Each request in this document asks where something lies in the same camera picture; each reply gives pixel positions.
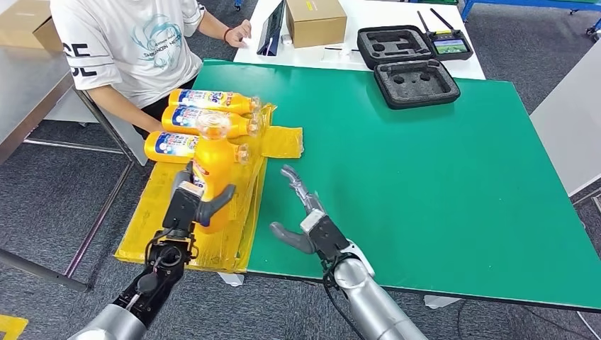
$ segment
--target red bracelet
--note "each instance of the red bracelet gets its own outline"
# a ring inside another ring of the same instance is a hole
[[[228,33],[232,30],[233,28],[228,28],[227,30],[225,30],[225,33],[223,33],[223,41],[225,41],[225,36],[228,35]]]

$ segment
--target floor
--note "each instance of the floor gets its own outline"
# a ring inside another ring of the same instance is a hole
[[[249,18],[228,1],[204,4],[233,25]],[[489,79],[512,81],[527,110],[540,101],[592,43],[584,30],[598,13],[475,5],[467,30]],[[189,39],[201,57],[231,60],[235,51],[200,35]],[[34,133],[70,142],[110,145],[101,128],[43,123]],[[0,247],[62,271],[94,219],[125,162],[118,155],[22,145],[0,166]],[[115,251],[144,187],[132,173],[75,277],[94,290],[75,293],[0,265],[0,314],[29,319],[22,340],[66,339],[81,329],[130,282],[141,266]],[[601,254],[601,215],[591,200],[576,206]],[[463,300],[431,310],[421,295],[391,293],[429,339],[593,339],[575,312]],[[601,332],[601,315],[586,314]],[[355,339],[320,286],[248,277],[224,285],[214,273],[188,271],[146,339]]]

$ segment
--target yellow bottle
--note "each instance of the yellow bottle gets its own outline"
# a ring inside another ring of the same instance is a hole
[[[208,110],[227,111],[243,115],[261,109],[258,97],[240,93],[175,89],[169,95],[169,105],[194,106]]]
[[[169,132],[186,133],[197,135],[196,122],[200,115],[210,113],[221,113],[214,110],[194,108],[192,106],[167,106],[162,116],[163,128]],[[252,118],[244,118],[236,113],[226,113],[231,122],[228,130],[228,138],[236,138],[243,135],[254,137],[259,132],[259,114],[253,114]]]
[[[231,123],[224,113],[200,115],[197,127],[201,136],[194,151],[192,179],[194,184],[205,189],[202,201],[210,202],[232,183],[234,163],[248,161],[248,146],[228,142],[226,137]],[[229,223],[231,206],[231,202],[225,204],[201,230],[212,234],[223,229]]]
[[[185,164],[194,157],[198,136],[171,132],[151,132],[144,143],[146,157],[156,162]]]

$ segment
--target cardboard box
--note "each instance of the cardboard box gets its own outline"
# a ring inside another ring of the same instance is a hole
[[[338,0],[286,0],[286,25],[294,47],[344,41],[347,14]]]
[[[50,2],[18,0],[0,14],[0,45],[62,51]]]

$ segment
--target black carrying case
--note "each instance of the black carrying case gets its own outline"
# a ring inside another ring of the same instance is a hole
[[[392,109],[451,103],[461,94],[422,31],[413,25],[362,28],[357,47]]]

